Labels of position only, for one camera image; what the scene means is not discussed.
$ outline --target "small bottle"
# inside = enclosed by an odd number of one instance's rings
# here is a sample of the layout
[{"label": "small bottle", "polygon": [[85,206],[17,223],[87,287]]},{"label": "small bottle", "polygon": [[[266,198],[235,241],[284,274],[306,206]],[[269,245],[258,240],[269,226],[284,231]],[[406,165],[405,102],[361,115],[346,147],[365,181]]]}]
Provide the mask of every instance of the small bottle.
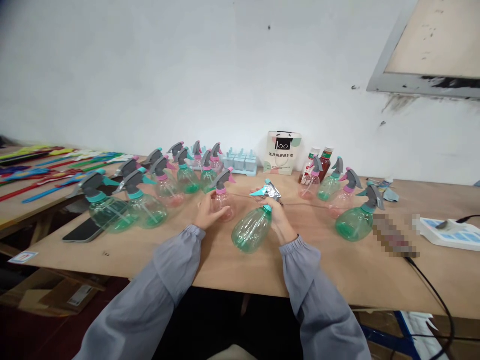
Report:
[{"label": "small bottle", "polygon": [[77,196],[80,190],[83,190],[85,198],[90,202],[89,212],[93,222],[102,230],[118,234],[130,229],[135,223],[136,218],[128,210],[128,204],[115,197],[105,195],[97,190],[101,185],[116,185],[119,183],[110,180],[105,175],[105,169],[93,171],[76,186],[72,194],[67,198]]},{"label": "small bottle", "polygon": [[368,196],[361,207],[345,211],[335,222],[336,231],[350,242],[364,239],[373,229],[374,212],[378,208],[385,210],[384,200],[377,187],[369,184],[365,191],[357,196]]},{"label": "small bottle", "polygon": [[191,164],[192,170],[201,170],[202,169],[202,149],[200,148],[200,141],[197,141],[193,145],[193,163]]},{"label": "small bottle", "polygon": [[146,172],[144,167],[135,170],[121,182],[114,194],[125,188],[130,198],[128,211],[136,219],[137,225],[143,229],[154,229],[165,223],[169,213],[165,205],[138,188],[141,183],[156,185],[145,175]]},{"label": "small bottle", "polygon": [[360,178],[349,167],[346,168],[346,174],[340,179],[340,181],[345,180],[348,180],[348,184],[328,207],[328,214],[332,219],[338,219],[340,215],[354,206],[355,188],[363,189]]},{"label": "small bottle", "polygon": [[304,185],[306,184],[307,180],[305,178],[307,177],[307,175],[310,175],[312,173],[313,167],[311,167],[311,165],[312,165],[312,161],[314,160],[314,156],[319,154],[320,154],[319,147],[311,148],[310,155],[308,155],[308,160],[305,162],[305,164],[303,164],[302,172],[300,174],[300,177],[298,178],[299,184],[304,184]]},{"label": "small bottle", "polygon": [[192,160],[189,151],[186,148],[180,150],[176,155],[175,160],[179,166],[176,178],[178,185],[180,186],[180,191],[185,194],[195,194],[200,190],[200,180],[195,172],[185,163],[185,159],[187,158]]},{"label": "small bottle", "polygon": [[327,172],[330,169],[330,165],[332,165],[332,163],[330,162],[330,158],[332,157],[333,152],[334,152],[334,148],[327,146],[325,150],[323,150],[323,153],[321,154],[320,162],[321,162],[321,166],[323,167],[323,172],[320,174],[320,182],[322,182],[325,179],[325,176],[327,175]]},{"label": "small bottle", "polygon": [[222,223],[227,223],[232,220],[237,212],[235,201],[232,196],[227,193],[227,188],[225,187],[225,183],[227,181],[234,184],[237,183],[232,176],[233,170],[233,167],[223,170],[222,173],[218,175],[217,178],[210,184],[211,188],[216,189],[216,194],[213,196],[211,203],[212,211],[217,213],[227,206],[230,207],[225,215],[219,219]]},{"label": "small bottle", "polygon": [[311,174],[308,174],[305,177],[305,184],[303,184],[302,181],[302,183],[298,186],[298,196],[308,201],[315,199],[317,193],[319,192],[319,174],[323,171],[323,169],[318,155],[313,156],[313,163],[310,167],[313,168],[313,170]]},{"label": "small bottle", "polygon": [[209,149],[205,151],[203,155],[203,171],[200,177],[200,187],[204,194],[211,192],[214,188],[211,187],[212,183],[217,178],[217,173],[212,170],[212,166],[210,165],[210,156],[212,154],[212,150]]},{"label": "small bottle", "polygon": [[339,178],[344,171],[344,161],[341,156],[337,158],[336,164],[332,169],[335,169],[335,171],[321,183],[318,190],[318,198],[325,202],[334,200],[340,191]]},{"label": "small bottle", "polygon": [[[265,182],[267,185],[250,195],[256,197],[268,194],[268,196],[279,201],[282,197],[280,192],[269,179],[265,180]],[[231,233],[231,240],[242,252],[252,254],[263,244],[271,227],[272,207],[270,205],[264,205],[263,207],[250,211],[236,224]]]},{"label": "small bottle", "polygon": [[219,175],[224,170],[224,163],[220,161],[219,154],[224,154],[220,149],[220,143],[217,142],[211,149],[211,169]]},{"label": "small bottle", "polygon": [[389,176],[381,182],[380,186],[378,187],[378,191],[383,194],[384,192],[387,191],[387,189],[392,185],[394,182],[394,178],[392,176]]},{"label": "small bottle", "polygon": [[180,191],[179,184],[175,179],[171,179],[165,172],[165,169],[172,169],[169,156],[165,155],[159,158],[150,168],[153,180],[156,180],[155,192],[167,208],[178,208],[185,201],[185,194]]}]

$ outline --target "teal nozzle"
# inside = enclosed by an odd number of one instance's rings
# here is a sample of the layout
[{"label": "teal nozzle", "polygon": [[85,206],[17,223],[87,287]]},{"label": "teal nozzle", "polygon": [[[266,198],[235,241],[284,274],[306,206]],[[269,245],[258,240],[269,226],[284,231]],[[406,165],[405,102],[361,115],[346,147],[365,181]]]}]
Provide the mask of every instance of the teal nozzle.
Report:
[{"label": "teal nozzle", "polygon": [[93,171],[90,175],[85,177],[78,183],[75,190],[67,196],[68,199],[77,196],[80,190],[85,194],[86,199],[91,203],[99,202],[107,197],[102,191],[98,190],[101,185],[118,186],[119,183],[113,181],[105,176],[105,169],[98,169]]}]

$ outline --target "black phone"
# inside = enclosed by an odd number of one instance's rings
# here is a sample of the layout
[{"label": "black phone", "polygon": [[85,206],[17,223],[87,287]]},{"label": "black phone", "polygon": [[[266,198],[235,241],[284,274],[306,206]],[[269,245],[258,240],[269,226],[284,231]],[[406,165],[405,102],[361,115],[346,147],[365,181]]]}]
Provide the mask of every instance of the black phone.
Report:
[{"label": "black phone", "polygon": [[89,218],[75,230],[67,234],[62,241],[65,243],[86,244],[95,240],[102,232],[102,228],[98,227],[92,218]]}]

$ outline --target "green spray bottle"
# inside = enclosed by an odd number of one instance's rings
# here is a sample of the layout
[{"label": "green spray bottle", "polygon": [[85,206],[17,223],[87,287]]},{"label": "green spray bottle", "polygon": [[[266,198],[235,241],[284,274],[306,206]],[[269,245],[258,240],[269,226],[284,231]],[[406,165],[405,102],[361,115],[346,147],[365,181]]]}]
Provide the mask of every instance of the green spray bottle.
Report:
[{"label": "green spray bottle", "polygon": [[126,189],[130,198],[128,211],[137,220],[138,226],[143,229],[154,229],[167,220],[169,213],[165,205],[138,188],[141,183],[156,184],[145,175],[146,172],[147,169],[144,167],[132,172],[121,182],[114,194]]},{"label": "green spray bottle", "polygon": [[335,169],[333,174],[323,180],[321,182],[320,188],[318,189],[318,198],[322,201],[331,201],[335,199],[337,193],[342,187],[339,179],[344,172],[344,160],[341,156],[336,159],[336,163],[332,167],[332,169]]},{"label": "green spray bottle", "polygon": [[105,169],[98,169],[87,175],[67,198],[77,196],[82,190],[85,198],[90,202],[88,209],[90,217],[99,228],[112,234],[130,229],[136,223],[136,219],[130,214],[128,204],[99,191],[98,188],[101,185],[118,186],[119,183],[106,177]]},{"label": "green spray bottle", "polygon": [[368,201],[360,207],[345,211],[335,222],[336,231],[340,236],[352,243],[370,234],[374,225],[375,210],[377,208],[385,210],[384,199],[375,185],[369,184],[366,190],[357,196],[367,196]]},{"label": "green spray bottle", "polygon": [[208,149],[203,154],[202,165],[203,171],[201,172],[200,176],[200,187],[201,190],[206,194],[214,190],[214,187],[211,187],[212,183],[217,178],[217,173],[212,169],[210,165],[210,156],[212,154],[212,149]]},{"label": "green spray bottle", "polygon": [[[250,195],[255,197],[268,195],[275,201],[280,202],[282,195],[270,179],[265,180],[265,183],[266,185],[263,188]],[[231,240],[242,252],[252,254],[263,244],[271,227],[272,207],[270,205],[264,205],[250,211],[236,224],[231,233]]]},{"label": "green spray bottle", "polygon": [[175,161],[178,162],[178,173],[176,178],[180,190],[185,194],[195,194],[200,190],[200,181],[195,172],[185,163],[185,159],[193,160],[186,148],[183,148],[176,155]]}]

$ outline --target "red sauce bottle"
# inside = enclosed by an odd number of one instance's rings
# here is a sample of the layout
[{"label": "red sauce bottle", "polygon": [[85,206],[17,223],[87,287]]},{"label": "red sauce bottle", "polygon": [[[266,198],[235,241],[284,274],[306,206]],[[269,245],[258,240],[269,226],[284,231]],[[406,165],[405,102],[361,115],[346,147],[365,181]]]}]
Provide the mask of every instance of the red sauce bottle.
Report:
[{"label": "red sauce bottle", "polygon": [[330,162],[330,158],[332,157],[333,152],[334,152],[334,148],[327,146],[325,150],[323,150],[323,153],[321,154],[320,162],[321,162],[323,171],[320,171],[320,175],[318,176],[320,178],[320,182],[322,182],[325,179],[325,177],[327,176],[327,172],[329,171],[330,166],[332,165],[332,163]]}]

